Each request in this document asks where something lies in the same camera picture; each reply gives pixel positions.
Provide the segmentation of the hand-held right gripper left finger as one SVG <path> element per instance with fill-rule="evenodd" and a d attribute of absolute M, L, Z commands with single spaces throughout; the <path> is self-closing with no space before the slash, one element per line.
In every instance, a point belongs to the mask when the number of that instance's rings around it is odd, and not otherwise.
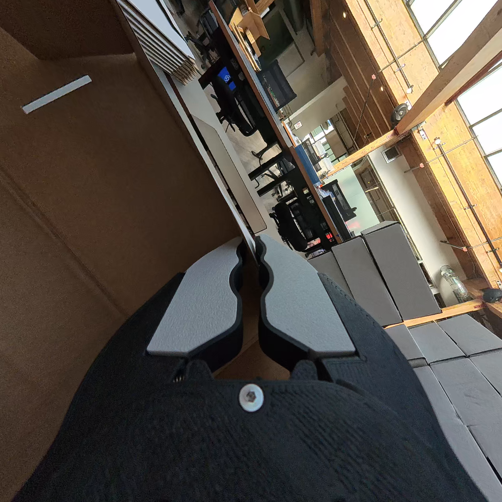
<path fill-rule="evenodd" d="M 233 238 L 185 272 L 147 346 L 149 355 L 202 360 L 215 372 L 239 354 L 245 251 L 243 239 Z"/>

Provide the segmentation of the black mesh office chair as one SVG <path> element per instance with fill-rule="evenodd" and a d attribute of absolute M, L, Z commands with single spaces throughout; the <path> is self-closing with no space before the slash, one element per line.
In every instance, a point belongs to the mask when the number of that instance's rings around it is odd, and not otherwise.
<path fill-rule="evenodd" d="M 236 70 L 229 73 L 235 82 L 235 91 L 231 91 L 217 75 L 211 80 L 214 91 L 211 96 L 220 107 L 220 111 L 217 112 L 218 119 L 220 122 L 226 120 L 231 126 L 236 126 L 244 136 L 259 132 L 264 141 L 271 142 L 276 136 L 246 78 L 240 73 L 234 79 Z M 273 60 L 265 69 L 258 72 L 257 78 L 274 113 L 297 98 L 277 60 Z"/>
<path fill-rule="evenodd" d="M 355 234 L 348 229 L 348 221 L 356 217 L 357 207 L 348 202 L 338 182 L 329 184 L 334 191 L 319 194 L 333 223 L 332 230 L 304 179 L 299 173 L 296 177 L 294 174 L 295 171 L 291 172 L 287 179 L 292 191 L 278 198 L 270 213 L 283 241 L 293 250 L 308 256 L 319 250 L 327 252 L 339 241 L 353 238 Z"/>

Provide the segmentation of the open brown cardboard box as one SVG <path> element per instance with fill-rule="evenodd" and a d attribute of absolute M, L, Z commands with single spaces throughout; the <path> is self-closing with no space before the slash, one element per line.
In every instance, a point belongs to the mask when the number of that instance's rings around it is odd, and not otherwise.
<path fill-rule="evenodd" d="M 254 1 L 237 1 L 228 25 L 244 35 L 252 44 L 260 38 L 270 40 L 265 24 Z"/>

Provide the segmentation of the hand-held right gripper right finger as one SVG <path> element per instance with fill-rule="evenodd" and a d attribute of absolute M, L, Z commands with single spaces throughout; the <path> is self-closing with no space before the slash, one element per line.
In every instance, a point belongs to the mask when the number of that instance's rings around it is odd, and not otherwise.
<path fill-rule="evenodd" d="M 259 343 L 292 371 L 299 361 L 356 355 L 356 348 L 316 269 L 268 235 L 255 240 L 259 263 Z"/>

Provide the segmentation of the silver air duct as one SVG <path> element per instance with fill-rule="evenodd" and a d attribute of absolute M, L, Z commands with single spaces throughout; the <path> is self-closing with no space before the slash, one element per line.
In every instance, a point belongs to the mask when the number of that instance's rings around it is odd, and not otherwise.
<path fill-rule="evenodd" d="M 443 265 L 440 268 L 442 278 L 447 281 L 458 303 L 465 303 L 472 299 L 466 286 L 460 280 L 452 267 Z"/>

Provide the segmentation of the grey wood-edged desk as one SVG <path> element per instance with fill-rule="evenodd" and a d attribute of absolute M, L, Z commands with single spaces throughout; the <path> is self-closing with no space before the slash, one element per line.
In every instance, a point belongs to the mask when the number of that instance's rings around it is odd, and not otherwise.
<path fill-rule="evenodd" d="M 292 162 L 286 160 L 282 156 L 280 156 L 278 160 L 275 160 L 274 157 L 276 154 L 267 160 L 258 160 L 259 163 L 248 172 L 250 180 L 256 183 L 255 189 L 257 194 L 264 200 L 269 215 L 278 202 L 278 198 L 288 195 L 292 191 L 287 179 L 290 178 L 291 172 L 295 171 L 296 174 L 294 174 L 294 177 L 299 173 L 304 179 L 317 205 L 321 208 L 324 217 L 328 220 L 331 229 L 334 230 L 333 223 L 319 197 L 320 192 L 317 190 L 317 186 L 304 168 L 295 148 L 292 147 Z"/>
<path fill-rule="evenodd" d="M 263 109 L 276 136 L 271 142 L 265 142 L 267 148 L 269 149 L 273 146 L 278 146 L 281 149 L 281 153 L 276 154 L 274 159 L 278 160 L 280 156 L 282 156 L 286 160 L 292 162 L 292 142 L 288 139 L 283 127 L 279 124 L 277 114 L 272 111 L 272 105 L 267 99 L 265 91 L 259 83 L 257 72 L 254 70 L 252 63 L 245 55 L 244 49 L 238 42 L 237 35 L 229 28 L 214 1 L 209 1 L 206 12 L 208 12 L 208 19 L 212 22 L 212 31 L 209 34 L 209 39 L 215 48 L 217 60 L 215 63 L 211 64 L 211 66 L 205 70 L 203 75 L 199 78 L 198 82 L 200 86 L 203 89 L 209 85 L 211 86 L 211 80 L 224 66 L 226 66 L 230 72 L 236 70 L 234 79 L 242 73 L 253 90 L 254 95 Z"/>

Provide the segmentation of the white cardboard box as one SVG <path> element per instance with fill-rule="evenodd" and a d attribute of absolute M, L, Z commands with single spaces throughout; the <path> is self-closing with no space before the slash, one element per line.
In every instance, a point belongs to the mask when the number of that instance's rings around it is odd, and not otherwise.
<path fill-rule="evenodd" d="M 1 501 L 97 355 L 246 227 L 118 1 L 1 1 Z"/>

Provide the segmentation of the blue flat box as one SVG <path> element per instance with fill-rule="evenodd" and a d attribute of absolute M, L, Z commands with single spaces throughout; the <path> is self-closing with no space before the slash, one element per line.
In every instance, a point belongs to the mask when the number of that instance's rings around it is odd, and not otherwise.
<path fill-rule="evenodd" d="M 310 139 L 306 139 L 295 147 L 304 168 L 309 173 L 309 176 L 317 178 L 318 172 L 321 170 L 319 165 L 320 157 L 314 149 Z"/>

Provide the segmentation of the stack of flat cardboard sheets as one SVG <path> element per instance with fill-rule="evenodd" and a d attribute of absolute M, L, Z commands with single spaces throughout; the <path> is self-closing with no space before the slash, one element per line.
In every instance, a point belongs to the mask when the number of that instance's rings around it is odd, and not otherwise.
<path fill-rule="evenodd" d="M 116 1 L 147 58 L 183 85 L 198 76 L 196 59 L 163 1 Z"/>

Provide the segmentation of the stack of white folded boxes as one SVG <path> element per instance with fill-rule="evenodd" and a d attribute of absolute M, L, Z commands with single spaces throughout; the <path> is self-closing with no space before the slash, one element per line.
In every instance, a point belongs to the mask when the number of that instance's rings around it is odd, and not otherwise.
<path fill-rule="evenodd" d="M 385 328 L 467 473 L 488 501 L 501 501 L 501 338 L 468 313 L 439 308 L 397 222 L 309 262 Z"/>

